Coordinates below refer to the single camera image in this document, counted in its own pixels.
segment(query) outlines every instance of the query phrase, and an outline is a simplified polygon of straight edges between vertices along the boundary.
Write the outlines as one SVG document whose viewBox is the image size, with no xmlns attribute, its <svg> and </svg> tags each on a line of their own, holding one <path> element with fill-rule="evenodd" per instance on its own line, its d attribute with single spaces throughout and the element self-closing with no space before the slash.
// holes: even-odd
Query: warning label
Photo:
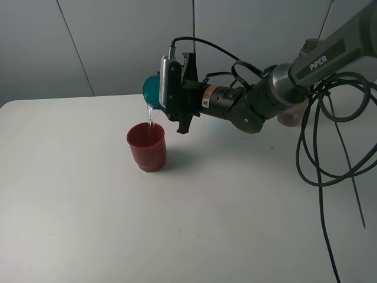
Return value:
<svg viewBox="0 0 377 283">
<path fill-rule="evenodd" d="M 217 88 L 218 86 L 217 85 L 210 85 L 206 91 L 204 92 L 203 94 L 203 97 L 201 99 L 201 106 L 202 107 L 205 107 L 205 108 L 209 108 L 210 107 L 210 98 L 211 98 L 211 95 L 213 93 L 213 91 Z"/>
</svg>

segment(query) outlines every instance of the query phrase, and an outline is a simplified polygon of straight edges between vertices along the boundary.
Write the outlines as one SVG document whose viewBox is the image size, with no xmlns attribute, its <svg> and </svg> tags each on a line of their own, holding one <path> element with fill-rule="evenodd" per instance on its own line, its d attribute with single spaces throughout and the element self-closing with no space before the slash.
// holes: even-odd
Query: white table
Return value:
<svg viewBox="0 0 377 283">
<path fill-rule="evenodd" d="M 202 116 L 180 135 L 161 113 L 168 162 L 145 173 L 125 135 L 146 119 L 142 96 L 0 109 L 0 282 L 335 282 L 318 190 L 296 172 L 298 128 L 274 119 L 249 135 Z M 351 159 L 374 121 L 343 128 Z M 320 134 L 323 167 L 346 169 L 332 124 Z M 325 190 L 343 283 L 377 276 L 376 171 L 357 181 L 367 230 L 350 182 Z"/>
</svg>

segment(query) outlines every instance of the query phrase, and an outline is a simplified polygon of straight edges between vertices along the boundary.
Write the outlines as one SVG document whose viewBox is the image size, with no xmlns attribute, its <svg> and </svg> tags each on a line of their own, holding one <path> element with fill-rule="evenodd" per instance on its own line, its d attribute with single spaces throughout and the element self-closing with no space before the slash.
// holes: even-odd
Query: blue cup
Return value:
<svg viewBox="0 0 377 283">
<path fill-rule="evenodd" d="M 153 109 L 162 110 L 164 108 L 159 101 L 160 76 L 153 75 L 145 81 L 143 86 L 143 96 L 147 104 Z"/>
</svg>

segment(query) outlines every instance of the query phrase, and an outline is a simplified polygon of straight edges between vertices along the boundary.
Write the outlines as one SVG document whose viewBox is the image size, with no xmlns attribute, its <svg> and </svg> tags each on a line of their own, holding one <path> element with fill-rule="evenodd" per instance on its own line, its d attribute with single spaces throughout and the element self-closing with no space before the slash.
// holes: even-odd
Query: plastic cup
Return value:
<svg viewBox="0 0 377 283">
<path fill-rule="evenodd" d="M 149 106 L 152 106 L 153 109 L 161 110 L 163 107 L 159 102 L 160 96 L 160 76 L 153 75 L 149 77 L 143 86 L 143 96 L 145 101 Z"/>
<path fill-rule="evenodd" d="M 159 124 L 141 123 L 128 131 L 127 142 L 130 145 L 135 162 L 145 172 L 160 170 L 166 162 L 165 131 Z"/>
</svg>

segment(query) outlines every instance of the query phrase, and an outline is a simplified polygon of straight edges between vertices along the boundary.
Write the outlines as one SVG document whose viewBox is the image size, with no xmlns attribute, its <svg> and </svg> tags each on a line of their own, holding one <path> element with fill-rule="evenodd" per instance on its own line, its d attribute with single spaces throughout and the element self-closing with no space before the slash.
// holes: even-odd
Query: wire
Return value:
<svg viewBox="0 0 377 283">
<path fill-rule="evenodd" d="M 232 81 L 232 83 L 229 85 L 229 87 L 232 88 L 237 82 L 238 82 L 237 80 Z"/>
<path fill-rule="evenodd" d="M 247 81 L 244 78 L 242 78 L 240 75 L 238 75 L 238 73 L 236 71 L 236 65 L 244 66 L 245 68 L 247 68 L 248 70 L 250 70 L 251 72 L 256 74 L 259 78 L 261 78 L 261 79 L 263 78 L 263 76 L 262 76 L 263 72 L 260 71 L 259 69 L 257 69 L 256 67 L 254 67 L 253 65 L 249 64 L 248 62 L 244 62 L 244 61 L 235 62 L 232 66 L 232 74 L 233 74 L 234 78 L 236 79 L 236 81 L 238 81 L 241 85 L 243 85 L 244 88 L 247 91 L 250 90 L 250 85 L 247 83 Z"/>
<path fill-rule="evenodd" d="M 228 55 L 229 57 L 233 58 L 234 60 L 240 61 L 240 58 L 234 56 L 232 53 L 226 51 L 225 49 L 219 47 L 218 45 L 213 44 L 212 42 L 209 42 L 207 40 L 203 40 L 203 39 L 196 38 L 196 37 L 177 37 L 177 38 L 175 38 L 175 39 L 172 40 L 172 42 L 170 44 L 170 47 L 175 47 L 176 46 L 176 42 L 177 41 L 182 41 L 182 40 L 192 40 L 192 41 L 198 41 L 198 42 L 207 44 L 207 45 L 212 46 L 213 48 L 221 51 L 222 53 L 225 53 L 226 55 Z"/>
<path fill-rule="evenodd" d="M 203 80 L 204 83 L 208 83 L 210 78 L 212 77 L 218 77 L 220 75 L 233 75 L 231 72 L 215 72 L 215 73 L 209 73 L 206 74 L 206 78 Z"/>
<path fill-rule="evenodd" d="M 351 78 L 354 78 L 354 80 L 345 80 L 342 77 L 351 77 Z M 363 92 L 363 95 L 364 95 L 363 100 L 362 100 L 360 106 L 358 107 L 358 109 L 354 113 L 352 113 L 351 115 L 346 116 L 346 117 L 336 117 L 335 116 L 335 111 L 334 111 L 333 103 L 332 103 L 332 100 L 331 100 L 331 97 L 330 97 L 330 92 L 329 92 L 329 90 L 331 88 L 334 88 L 334 87 L 337 87 L 337 86 L 340 86 L 340 85 L 351 85 L 351 86 L 357 88 L 358 90 L 361 90 Z M 365 220 L 364 220 L 364 216 L 363 216 L 363 212 L 362 212 L 362 208 L 361 208 L 358 190 L 357 190 L 357 187 L 356 187 L 355 176 L 361 175 L 361 174 L 371 170 L 373 167 L 375 167 L 377 165 L 377 160 L 376 160 L 371 165 L 369 165 L 367 168 L 360 170 L 360 168 L 368 160 L 370 160 L 371 157 L 376 153 L 377 144 L 367 153 L 367 155 L 365 157 L 363 157 L 361 159 L 361 161 L 356 166 L 352 167 L 350 160 L 349 160 L 348 152 L 347 152 L 347 149 L 346 149 L 346 146 L 345 146 L 345 142 L 344 142 L 343 137 L 342 137 L 340 130 L 339 130 L 338 123 L 344 123 L 344 122 L 347 122 L 347 121 L 352 121 L 352 120 L 356 119 L 357 117 L 359 117 L 362 114 L 362 112 L 364 111 L 364 109 L 366 108 L 366 106 L 368 105 L 370 100 L 372 100 L 377 106 L 377 98 L 375 98 L 371 94 L 371 88 L 377 90 L 377 85 L 368 82 L 362 75 L 357 74 L 357 73 L 352 73 L 352 72 L 334 74 L 334 75 L 331 75 L 330 77 L 328 77 L 327 79 L 323 80 L 319 85 L 317 85 L 314 89 L 312 89 L 310 92 L 308 92 L 309 103 L 308 103 L 308 106 L 305 110 L 304 116 L 302 118 L 301 133 L 300 133 L 299 141 L 297 143 L 297 149 L 296 149 L 297 171 L 299 172 L 300 177 L 306 183 L 313 185 L 313 186 L 317 186 L 319 188 L 319 207 L 320 207 L 320 221 L 321 221 L 321 226 L 322 226 L 322 232 L 323 232 L 323 236 L 325 238 L 325 242 L 326 242 L 326 246 L 327 246 L 327 249 L 328 249 L 328 254 L 329 254 L 329 257 L 330 257 L 333 273 L 335 275 L 337 283 L 340 283 L 340 278 L 339 278 L 338 270 L 336 268 L 336 264 L 335 264 L 335 260 L 334 260 L 334 256 L 333 256 L 333 252 L 332 252 L 332 248 L 331 248 L 331 245 L 330 245 L 330 241 L 329 241 L 329 237 L 328 237 L 328 233 L 327 233 L 327 229 L 326 229 L 326 224 L 325 224 L 325 213 L 324 213 L 324 208 L 323 208 L 323 187 L 334 185 L 334 184 L 339 183 L 339 182 L 341 182 L 341 181 L 343 181 L 347 178 L 351 178 L 353 189 L 355 191 L 356 200 L 357 200 L 358 207 L 359 207 L 361 220 L 362 220 L 363 226 L 365 228 Z M 329 99 L 331 113 L 327 110 L 327 108 L 326 108 L 326 106 L 323 102 L 324 96 L 327 96 L 328 99 Z M 307 143 L 306 143 L 306 139 L 305 139 L 305 130 L 306 130 L 306 126 L 307 126 L 309 116 L 310 116 L 310 109 L 311 109 L 311 107 L 313 106 L 313 103 L 316 100 L 318 100 L 318 104 L 317 104 L 316 112 L 315 112 L 314 130 L 313 130 L 313 155 L 314 155 L 314 158 L 313 158 L 311 156 L 310 152 L 309 152 L 308 147 L 307 147 Z M 340 138 L 340 142 L 342 144 L 343 151 L 345 153 L 348 168 L 349 168 L 349 171 L 346 172 L 344 175 L 338 176 L 338 175 L 330 174 L 330 173 L 324 171 L 319 165 L 317 135 L 318 135 L 318 124 L 319 124 L 318 121 L 319 121 L 320 111 L 322 111 L 322 113 L 326 116 L 326 118 L 333 121 L 334 124 L 335 124 L 336 131 L 337 131 L 338 136 Z M 302 170 L 301 170 L 300 158 L 299 158 L 300 157 L 301 145 L 303 145 L 305 153 L 306 153 L 307 157 L 309 158 L 310 162 L 316 168 L 317 179 L 318 179 L 317 183 L 307 179 L 305 177 L 305 175 L 303 174 Z M 322 174 L 333 178 L 333 180 L 330 181 L 330 182 L 323 183 L 322 182 L 322 176 L 321 176 Z"/>
<path fill-rule="evenodd" d="M 236 60 L 237 62 L 235 62 L 232 66 L 232 74 L 234 76 L 234 78 L 239 81 L 241 84 L 243 84 L 243 86 L 246 88 L 246 89 L 249 89 L 250 86 L 249 84 L 243 79 L 241 78 L 238 73 L 236 72 L 236 69 L 234 68 L 235 65 L 242 65 L 244 67 L 246 67 L 247 69 L 249 69 L 251 72 L 253 72 L 254 74 L 256 74 L 259 78 L 263 78 L 263 71 L 258 69 L 257 67 L 255 67 L 254 65 L 250 64 L 250 63 L 247 63 L 247 62 L 244 62 L 244 61 L 241 61 L 240 58 L 238 58 L 237 56 L 233 55 L 232 53 L 226 51 L 225 49 L 219 47 L 218 45 L 210 42 L 210 41 L 207 41 L 207 40 L 203 40 L 201 38 L 196 38 L 196 37 L 177 37 L 175 39 L 172 40 L 171 44 L 170 44 L 170 47 L 175 47 L 176 46 L 176 42 L 177 41 L 182 41 L 182 40 L 192 40 L 192 41 L 198 41 L 198 42 L 201 42 L 201 43 L 204 43 L 204 44 L 207 44 L 219 51 L 221 51 L 222 53 L 228 55 L 229 57 L 231 57 L 232 59 Z"/>
</svg>

